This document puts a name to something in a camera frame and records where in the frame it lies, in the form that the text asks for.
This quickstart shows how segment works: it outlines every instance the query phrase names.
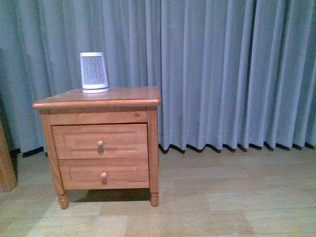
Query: wooden post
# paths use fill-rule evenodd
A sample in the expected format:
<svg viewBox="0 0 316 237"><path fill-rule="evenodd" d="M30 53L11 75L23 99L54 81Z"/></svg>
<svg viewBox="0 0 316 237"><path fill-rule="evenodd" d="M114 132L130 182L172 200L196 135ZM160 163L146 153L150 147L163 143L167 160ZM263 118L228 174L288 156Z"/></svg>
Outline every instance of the wooden post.
<svg viewBox="0 0 316 237"><path fill-rule="evenodd" d="M16 177L0 121L0 192L10 192L16 185Z"/></svg>

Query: wooden furniture edge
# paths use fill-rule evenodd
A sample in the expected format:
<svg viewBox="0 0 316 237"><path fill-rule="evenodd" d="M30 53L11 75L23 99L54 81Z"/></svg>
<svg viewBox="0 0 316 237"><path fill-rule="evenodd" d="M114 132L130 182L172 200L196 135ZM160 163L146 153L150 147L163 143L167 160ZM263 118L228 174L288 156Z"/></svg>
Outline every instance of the wooden furniture edge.
<svg viewBox="0 0 316 237"><path fill-rule="evenodd" d="M5 140L2 123L0 121L0 190L2 192L10 192L16 185L17 181Z"/></svg>
<svg viewBox="0 0 316 237"><path fill-rule="evenodd" d="M69 206L69 202L68 202L67 194L64 190L63 182L62 182L60 171L59 171L57 153L56 153L55 144L54 144L53 132L51 130L49 113L48 113L48 110L42 110L39 112L39 114L40 114L40 118L42 122L45 143L47 147L47 154L48 154L50 169L51 169L51 173L52 173L52 177L53 177L53 181L55 185L56 194L58 195L58 201L59 201L60 207L62 209L66 209Z"/></svg>
<svg viewBox="0 0 316 237"><path fill-rule="evenodd" d="M66 102L35 102L33 108L37 110L76 108L103 108L103 107L147 107L158 106L160 99L155 100L95 100L95 101L66 101Z"/></svg>
<svg viewBox="0 0 316 237"><path fill-rule="evenodd" d="M157 106L147 108L147 129L148 129L148 155L149 155L149 182L150 182L150 202L152 206L159 203L158 184L158 119Z"/></svg>

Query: air purifier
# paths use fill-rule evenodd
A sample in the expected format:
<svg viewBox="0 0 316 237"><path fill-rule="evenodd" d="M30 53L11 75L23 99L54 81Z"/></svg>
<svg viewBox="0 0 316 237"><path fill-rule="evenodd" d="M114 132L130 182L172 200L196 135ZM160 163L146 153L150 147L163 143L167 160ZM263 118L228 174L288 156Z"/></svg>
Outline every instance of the air purifier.
<svg viewBox="0 0 316 237"><path fill-rule="evenodd" d="M109 90L103 53L80 53L83 93L99 93Z"/></svg>

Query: bottom drawer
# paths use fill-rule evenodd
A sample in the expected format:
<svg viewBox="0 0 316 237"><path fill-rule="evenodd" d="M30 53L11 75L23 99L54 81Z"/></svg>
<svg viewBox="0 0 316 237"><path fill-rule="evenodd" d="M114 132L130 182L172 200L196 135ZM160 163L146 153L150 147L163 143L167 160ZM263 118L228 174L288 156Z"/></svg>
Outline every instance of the bottom drawer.
<svg viewBox="0 0 316 237"><path fill-rule="evenodd" d="M59 160L65 189L132 189L149 187L147 158Z"/></svg>

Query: nightstand top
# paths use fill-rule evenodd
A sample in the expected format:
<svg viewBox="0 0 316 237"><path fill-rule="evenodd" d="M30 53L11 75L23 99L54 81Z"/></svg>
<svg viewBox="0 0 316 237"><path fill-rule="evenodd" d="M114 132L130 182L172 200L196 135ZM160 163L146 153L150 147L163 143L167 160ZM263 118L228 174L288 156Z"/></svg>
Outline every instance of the nightstand top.
<svg viewBox="0 0 316 237"><path fill-rule="evenodd" d="M160 104L158 87L110 88L107 92L83 93L81 89L67 91L36 101L37 110L100 107L144 107Z"/></svg>

